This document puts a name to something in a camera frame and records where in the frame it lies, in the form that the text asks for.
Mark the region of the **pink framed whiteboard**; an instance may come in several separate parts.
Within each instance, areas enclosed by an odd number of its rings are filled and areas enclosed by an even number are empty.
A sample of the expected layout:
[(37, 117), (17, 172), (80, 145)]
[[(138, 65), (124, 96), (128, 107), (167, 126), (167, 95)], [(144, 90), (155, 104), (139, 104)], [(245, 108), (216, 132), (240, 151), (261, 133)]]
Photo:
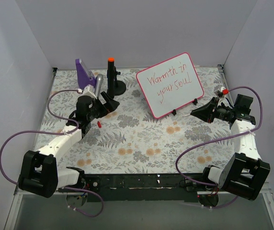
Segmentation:
[(155, 119), (204, 96), (204, 89), (187, 52), (146, 68), (136, 80)]

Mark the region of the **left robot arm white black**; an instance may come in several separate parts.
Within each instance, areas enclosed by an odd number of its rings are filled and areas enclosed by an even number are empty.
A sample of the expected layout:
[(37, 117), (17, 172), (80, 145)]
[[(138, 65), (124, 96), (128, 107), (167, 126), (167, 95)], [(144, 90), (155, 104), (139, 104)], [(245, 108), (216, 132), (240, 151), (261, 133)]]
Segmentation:
[(80, 96), (75, 111), (69, 115), (63, 128), (63, 134), (37, 151), (25, 153), (18, 179), (21, 190), (49, 198), (57, 189), (68, 185), (76, 192), (85, 188), (83, 170), (75, 167), (61, 170), (57, 163), (89, 132), (94, 119), (102, 118), (118, 108), (118, 101), (106, 92), (101, 95), (105, 103), (88, 95)]

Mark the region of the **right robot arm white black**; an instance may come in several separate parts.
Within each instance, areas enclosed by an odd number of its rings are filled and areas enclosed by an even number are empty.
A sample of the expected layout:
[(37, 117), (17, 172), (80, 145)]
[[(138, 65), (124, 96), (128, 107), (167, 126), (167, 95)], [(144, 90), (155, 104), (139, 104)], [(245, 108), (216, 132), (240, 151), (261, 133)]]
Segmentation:
[(238, 94), (233, 107), (225, 106), (219, 98), (194, 109), (191, 115), (212, 123), (219, 119), (229, 123), (234, 135), (234, 155), (224, 168), (209, 165), (203, 170), (200, 184), (205, 190), (219, 189), (248, 200), (255, 200), (270, 172), (270, 165), (263, 162), (256, 147), (255, 118), (250, 115), (253, 98)]

